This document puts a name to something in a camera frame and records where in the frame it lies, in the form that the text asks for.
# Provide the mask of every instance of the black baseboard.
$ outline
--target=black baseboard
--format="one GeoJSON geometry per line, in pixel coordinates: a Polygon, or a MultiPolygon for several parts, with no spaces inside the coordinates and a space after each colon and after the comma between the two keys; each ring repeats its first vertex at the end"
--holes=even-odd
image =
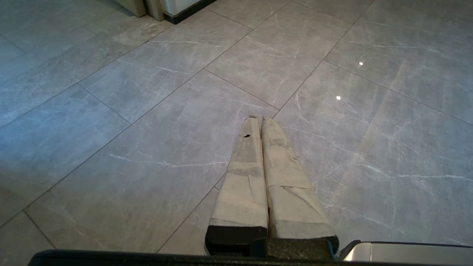
{"type": "Polygon", "coordinates": [[[179,14],[172,16],[167,13],[164,13],[164,19],[171,22],[172,24],[178,24],[184,19],[192,16],[193,14],[197,13],[204,7],[210,5],[211,3],[215,2],[216,0],[200,0],[199,2],[191,5],[190,7],[182,10],[179,14]]]}

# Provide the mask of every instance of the gray marble tile floor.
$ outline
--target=gray marble tile floor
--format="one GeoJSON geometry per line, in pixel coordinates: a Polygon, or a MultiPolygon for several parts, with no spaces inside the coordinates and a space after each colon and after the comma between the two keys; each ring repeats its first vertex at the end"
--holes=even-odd
{"type": "Polygon", "coordinates": [[[2,1],[0,266],[203,255],[249,115],[284,128],[341,246],[473,245],[472,10],[217,0],[172,25],[112,0],[2,1]]]}

